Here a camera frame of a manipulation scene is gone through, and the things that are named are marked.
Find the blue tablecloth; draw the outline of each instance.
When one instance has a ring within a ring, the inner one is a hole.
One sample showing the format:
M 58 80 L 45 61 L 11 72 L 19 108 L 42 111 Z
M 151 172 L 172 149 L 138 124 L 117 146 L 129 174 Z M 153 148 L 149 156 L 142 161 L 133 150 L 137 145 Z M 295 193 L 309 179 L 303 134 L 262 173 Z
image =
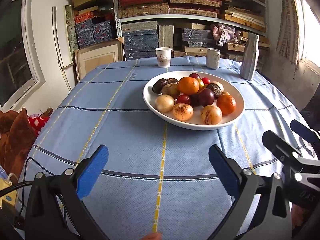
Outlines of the blue tablecloth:
M 53 113 L 29 156 L 61 174 L 104 144 L 109 148 L 109 161 L 84 203 L 111 240 L 140 239 L 155 226 L 164 240 L 207 239 L 232 204 L 208 160 L 211 145 L 217 144 L 242 168 L 265 176 L 281 172 L 281 163 L 262 145 L 267 130 L 280 135 L 304 157 L 312 157 L 289 127 L 293 119 L 306 124 L 297 109 L 258 73 L 252 81 L 240 78 L 240 68 L 240 63 L 225 59 L 217 70 L 205 67 L 205 57 L 172 59 L 168 71 L 219 76 L 238 88 L 245 99 L 245 113 L 234 125 L 194 131 L 166 123 L 145 105 L 143 87 L 167 71 L 157 67 L 156 58 L 99 66 Z M 164 170 L 160 171 L 162 161 Z M 39 170 L 28 163 L 26 180 Z M 255 198 L 241 232 L 248 227 L 257 202 Z

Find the picture frame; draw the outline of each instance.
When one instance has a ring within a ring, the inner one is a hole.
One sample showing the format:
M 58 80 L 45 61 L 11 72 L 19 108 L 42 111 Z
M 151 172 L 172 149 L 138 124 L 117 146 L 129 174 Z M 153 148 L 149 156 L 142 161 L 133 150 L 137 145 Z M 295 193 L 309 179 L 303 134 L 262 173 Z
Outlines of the picture frame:
M 75 51 L 77 80 L 100 65 L 124 61 L 124 38 L 103 41 Z

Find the finger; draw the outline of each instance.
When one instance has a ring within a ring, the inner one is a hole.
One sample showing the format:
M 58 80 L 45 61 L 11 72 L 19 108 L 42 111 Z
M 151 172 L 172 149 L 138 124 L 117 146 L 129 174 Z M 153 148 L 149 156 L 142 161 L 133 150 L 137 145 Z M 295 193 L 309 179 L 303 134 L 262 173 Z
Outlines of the finger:
M 141 240 L 161 240 L 162 239 L 162 234 L 159 232 L 156 233 L 151 233 L 147 236 L 145 236 L 144 238 L 142 238 Z

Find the curtain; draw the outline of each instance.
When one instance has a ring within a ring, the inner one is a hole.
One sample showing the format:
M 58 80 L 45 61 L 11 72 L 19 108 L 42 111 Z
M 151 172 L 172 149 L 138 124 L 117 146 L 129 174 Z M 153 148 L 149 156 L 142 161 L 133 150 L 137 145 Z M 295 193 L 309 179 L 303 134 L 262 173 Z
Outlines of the curtain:
M 298 64 L 299 24 L 294 0 L 282 0 L 280 33 L 276 52 L 291 64 Z

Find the yellow device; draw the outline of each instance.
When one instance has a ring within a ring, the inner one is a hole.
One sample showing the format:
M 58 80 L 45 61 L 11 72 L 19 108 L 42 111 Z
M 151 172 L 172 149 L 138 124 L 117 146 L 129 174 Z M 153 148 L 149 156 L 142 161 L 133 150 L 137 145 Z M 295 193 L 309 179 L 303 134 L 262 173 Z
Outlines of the yellow device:
M 10 186 L 12 186 L 11 181 L 7 182 L 4 179 L 0 179 L 0 190 L 5 189 Z M 8 193 L 7 195 L 4 195 L 3 197 L 0 197 L 0 208 L 2 208 L 2 205 L 4 204 L 4 202 L 7 202 L 11 206 L 15 207 L 16 198 L 17 198 L 17 191 L 16 190 Z

